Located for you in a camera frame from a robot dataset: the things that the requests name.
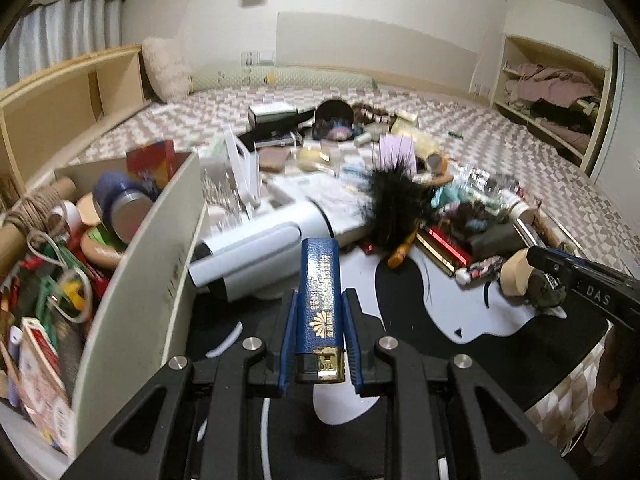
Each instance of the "green mattress edge cushion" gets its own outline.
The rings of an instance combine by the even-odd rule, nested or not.
[[[205,65],[191,76],[191,91],[241,86],[301,86],[320,88],[376,88],[371,76],[341,70],[300,66]]]

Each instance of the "silver screw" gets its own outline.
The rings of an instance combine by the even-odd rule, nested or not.
[[[244,341],[242,341],[242,348],[245,350],[257,350],[262,346],[262,339],[259,337],[248,337]]]
[[[463,370],[465,368],[471,367],[473,363],[473,359],[466,354],[458,354],[453,358],[453,364],[455,364],[458,368],[462,368]]]
[[[398,346],[398,339],[391,337],[390,335],[385,335],[378,339],[378,344],[385,350],[393,350]]]
[[[187,365],[187,358],[182,355],[177,355],[169,359],[169,368],[171,370],[182,370]]]

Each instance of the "mattress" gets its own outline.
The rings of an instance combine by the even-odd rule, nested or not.
[[[173,139],[177,150],[187,150],[219,135],[223,123],[231,124],[236,134],[243,133],[248,128],[247,108],[251,104],[285,100],[305,108],[336,97],[371,102],[389,111],[416,112],[421,129],[435,136],[452,158],[488,171],[514,174],[572,232],[591,260],[624,270],[617,249],[626,249],[640,259],[640,237],[578,167],[560,157],[552,146],[495,110],[439,102],[413,92],[337,88],[198,92],[176,104],[154,104],[142,110],[96,140],[71,163],[122,156],[135,145],[160,139]],[[555,446],[564,447],[593,413],[590,399],[603,348],[603,341],[598,342],[564,381],[527,412]]]

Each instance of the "power socket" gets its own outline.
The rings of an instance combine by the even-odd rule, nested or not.
[[[240,63],[242,66],[251,66],[258,64],[257,50],[243,50],[240,53]]]

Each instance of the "white curtain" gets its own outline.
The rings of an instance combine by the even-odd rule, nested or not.
[[[121,44],[123,0],[59,0],[16,23],[0,50],[0,88],[61,61]]]

